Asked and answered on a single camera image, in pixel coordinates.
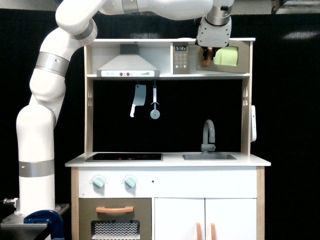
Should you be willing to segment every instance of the blue clamp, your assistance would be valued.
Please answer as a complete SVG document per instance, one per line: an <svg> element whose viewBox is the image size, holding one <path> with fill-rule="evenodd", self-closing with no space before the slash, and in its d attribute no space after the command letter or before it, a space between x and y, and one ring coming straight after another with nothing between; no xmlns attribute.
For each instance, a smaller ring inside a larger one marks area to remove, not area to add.
<svg viewBox="0 0 320 240"><path fill-rule="evenodd" d="M52 240L65 240L64 222L62 217L53 210L35 211L23 220L24 224L49 223L50 235Z"/></svg>

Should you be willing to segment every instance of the oven door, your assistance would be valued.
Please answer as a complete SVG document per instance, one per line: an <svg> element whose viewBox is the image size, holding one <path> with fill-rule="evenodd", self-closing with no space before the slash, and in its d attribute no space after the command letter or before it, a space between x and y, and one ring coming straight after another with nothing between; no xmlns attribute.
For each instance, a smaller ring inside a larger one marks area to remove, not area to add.
<svg viewBox="0 0 320 240"><path fill-rule="evenodd" d="M151 198L79 198L79 239L152 239Z"/></svg>

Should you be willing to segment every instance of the toy kitchen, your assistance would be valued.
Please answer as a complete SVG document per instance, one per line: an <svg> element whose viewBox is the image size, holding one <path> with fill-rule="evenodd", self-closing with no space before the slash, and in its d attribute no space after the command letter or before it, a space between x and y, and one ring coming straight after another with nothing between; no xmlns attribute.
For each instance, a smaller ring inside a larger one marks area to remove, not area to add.
<svg viewBox="0 0 320 240"><path fill-rule="evenodd" d="M231 38L229 47L207 61L191 38L96 39L84 47L84 153L65 164L71 168L73 240L265 239L265 166L271 163L250 153L257 137L254 41ZM203 139L197 152L94 151L94 84L123 80L137 83L127 112L131 119L145 104L141 81L154 83L152 121L163 114L156 83L240 83L240 151L215 151L215 119L198 130Z"/></svg>

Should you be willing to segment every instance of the zigzag pattern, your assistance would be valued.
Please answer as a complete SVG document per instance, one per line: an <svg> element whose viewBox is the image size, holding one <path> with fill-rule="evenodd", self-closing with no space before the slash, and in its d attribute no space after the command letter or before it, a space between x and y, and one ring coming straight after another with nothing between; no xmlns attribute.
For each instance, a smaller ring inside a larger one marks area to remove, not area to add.
<svg viewBox="0 0 320 240"><path fill-rule="evenodd" d="M132 223L96 223L94 225L94 233L96 235L110 235L110 236L126 236L126 235L136 235L139 231L139 222Z"/></svg>
<svg viewBox="0 0 320 240"><path fill-rule="evenodd" d="M114 236L114 235L93 235L92 240L140 240L140 234L137 235L118 235L118 236Z"/></svg>

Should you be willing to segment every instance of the mint green knob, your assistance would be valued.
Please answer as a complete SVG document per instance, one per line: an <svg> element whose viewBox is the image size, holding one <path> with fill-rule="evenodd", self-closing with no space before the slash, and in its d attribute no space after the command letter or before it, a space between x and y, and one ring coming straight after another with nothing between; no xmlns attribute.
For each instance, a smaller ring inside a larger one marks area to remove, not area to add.
<svg viewBox="0 0 320 240"><path fill-rule="evenodd" d="M124 178L123 183L126 188L132 189L136 185L137 180L134 176L129 175Z"/></svg>
<svg viewBox="0 0 320 240"><path fill-rule="evenodd" d="M105 178L101 175L97 175L92 179L92 185L97 188L100 189L105 185Z"/></svg>

